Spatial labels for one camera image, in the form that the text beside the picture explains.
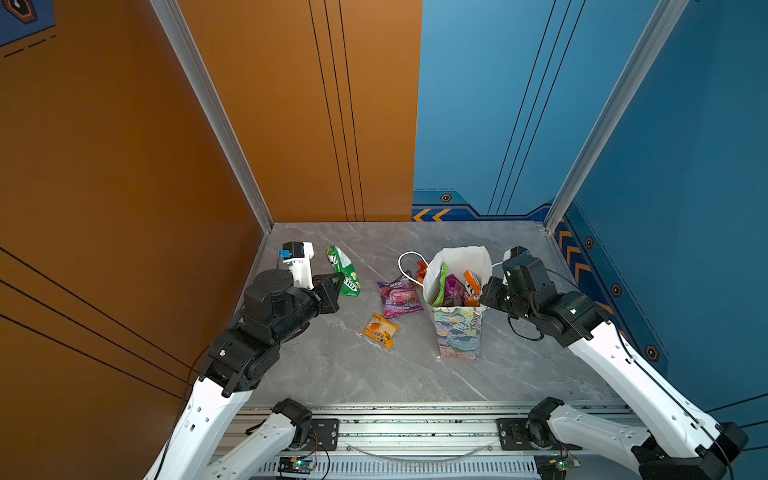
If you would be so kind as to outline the orange snack bag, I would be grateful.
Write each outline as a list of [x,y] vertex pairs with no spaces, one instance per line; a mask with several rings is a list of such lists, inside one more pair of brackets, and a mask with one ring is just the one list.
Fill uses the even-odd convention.
[[470,270],[464,272],[463,279],[466,290],[465,305],[469,307],[479,306],[480,297],[482,295],[482,283]]

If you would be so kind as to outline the green yellow Fox's candy bag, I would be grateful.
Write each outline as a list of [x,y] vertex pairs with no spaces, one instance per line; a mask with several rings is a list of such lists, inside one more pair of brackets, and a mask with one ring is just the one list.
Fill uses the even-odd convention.
[[344,276],[341,293],[344,296],[358,297],[361,293],[361,284],[350,258],[337,246],[329,246],[326,256],[334,271]]

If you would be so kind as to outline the colourful white paper bag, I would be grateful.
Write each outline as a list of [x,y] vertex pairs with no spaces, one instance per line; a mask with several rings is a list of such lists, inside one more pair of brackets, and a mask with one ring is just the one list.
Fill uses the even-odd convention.
[[480,304],[480,295],[493,269],[489,252],[483,246],[444,248],[425,265],[422,277],[415,277],[405,269],[400,273],[422,288],[440,355],[478,359],[486,311]]

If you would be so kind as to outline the green Lays chips bag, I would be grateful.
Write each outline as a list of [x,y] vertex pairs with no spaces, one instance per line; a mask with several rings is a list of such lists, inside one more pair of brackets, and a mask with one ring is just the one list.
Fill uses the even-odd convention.
[[447,267],[444,262],[430,264],[424,278],[423,293],[425,300],[432,307],[440,307],[444,301]]

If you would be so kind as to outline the small orange yellow snack pack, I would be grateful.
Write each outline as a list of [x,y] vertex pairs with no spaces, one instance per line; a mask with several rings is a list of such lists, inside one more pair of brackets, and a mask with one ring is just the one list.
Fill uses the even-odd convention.
[[398,325],[376,313],[364,327],[362,335],[390,350],[400,332],[401,328]]

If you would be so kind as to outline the purple small snack bag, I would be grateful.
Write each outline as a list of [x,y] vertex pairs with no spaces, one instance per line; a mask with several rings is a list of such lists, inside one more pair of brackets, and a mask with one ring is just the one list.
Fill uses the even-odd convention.
[[386,319],[423,310],[415,284],[405,275],[389,283],[379,282],[378,289],[382,302],[382,315]]

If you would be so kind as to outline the purple grape candy bag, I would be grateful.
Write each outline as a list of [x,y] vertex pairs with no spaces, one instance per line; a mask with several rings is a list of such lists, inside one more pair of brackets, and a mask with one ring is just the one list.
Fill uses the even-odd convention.
[[455,275],[448,275],[444,287],[442,307],[462,307],[465,305],[466,290],[463,282]]

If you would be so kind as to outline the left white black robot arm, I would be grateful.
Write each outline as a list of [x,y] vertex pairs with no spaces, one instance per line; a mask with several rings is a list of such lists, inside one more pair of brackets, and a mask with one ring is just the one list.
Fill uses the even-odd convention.
[[258,273],[244,292],[242,308],[212,342],[191,395],[146,476],[149,479],[250,479],[280,452],[306,444],[311,411],[290,398],[220,459],[213,457],[231,422],[283,344],[305,332],[311,320],[339,309],[344,276],[312,277],[298,287],[288,270]]

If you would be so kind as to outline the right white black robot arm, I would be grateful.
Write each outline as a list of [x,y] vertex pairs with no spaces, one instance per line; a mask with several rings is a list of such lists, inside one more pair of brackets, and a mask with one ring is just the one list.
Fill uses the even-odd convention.
[[643,479],[734,478],[733,462],[748,442],[733,422],[718,422],[696,407],[624,339],[606,311],[587,296],[559,293],[552,284],[532,290],[492,278],[480,299],[512,318],[528,320],[584,361],[642,421],[627,425],[582,413],[548,397],[528,414],[533,445],[577,445]]

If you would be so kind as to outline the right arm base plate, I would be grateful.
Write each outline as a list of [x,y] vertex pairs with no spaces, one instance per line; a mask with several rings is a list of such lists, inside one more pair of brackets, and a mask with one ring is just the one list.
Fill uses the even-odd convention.
[[527,418],[499,418],[496,420],[497,433],[503,451],[554,451],[563,444],[551,429],[538,421]]

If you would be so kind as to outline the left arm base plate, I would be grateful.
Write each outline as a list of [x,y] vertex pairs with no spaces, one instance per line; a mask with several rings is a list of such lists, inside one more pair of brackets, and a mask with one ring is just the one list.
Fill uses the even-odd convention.
[[312,418],[301,424],[294,434],[289,450],[312,450],[315,441],[328,452],[337,449],[340,420],[337,418]]

